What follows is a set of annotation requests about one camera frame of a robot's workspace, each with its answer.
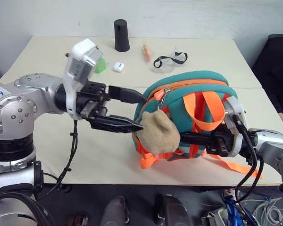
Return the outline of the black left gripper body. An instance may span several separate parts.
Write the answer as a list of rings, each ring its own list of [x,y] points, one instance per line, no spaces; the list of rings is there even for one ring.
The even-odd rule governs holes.
[[[76,112],[90,123],[104,123],[107,121],[106,103],[109,100],[104,83],[89,81],[77,92]]]

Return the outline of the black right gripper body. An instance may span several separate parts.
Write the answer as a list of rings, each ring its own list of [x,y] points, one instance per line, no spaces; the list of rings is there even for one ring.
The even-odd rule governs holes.
[[[210,134],[210,143],[206,146],[208,154],[228,157],[233,148],[234,135],[226,126],[218,126]]]

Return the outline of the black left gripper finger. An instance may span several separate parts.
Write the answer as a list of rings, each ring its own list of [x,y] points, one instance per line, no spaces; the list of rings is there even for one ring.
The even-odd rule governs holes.
[[[134,89],[116,86],[109,86],[108,95],[111,99],[119,100],[129,104],[144,103],[147,101],[147,98],[142,93]]]
[[[122,116],[110,115],[94,115],[88,119],[93,129],[109,131],[114,133],[131,133],[143,129],[139,123]]]

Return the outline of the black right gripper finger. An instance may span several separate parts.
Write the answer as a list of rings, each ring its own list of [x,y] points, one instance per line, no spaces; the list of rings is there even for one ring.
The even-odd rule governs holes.
[[[180,134],[180,141],[190,145],[203,145],[205,147],[214,147],[215,138],[212,135],[185,132]]]

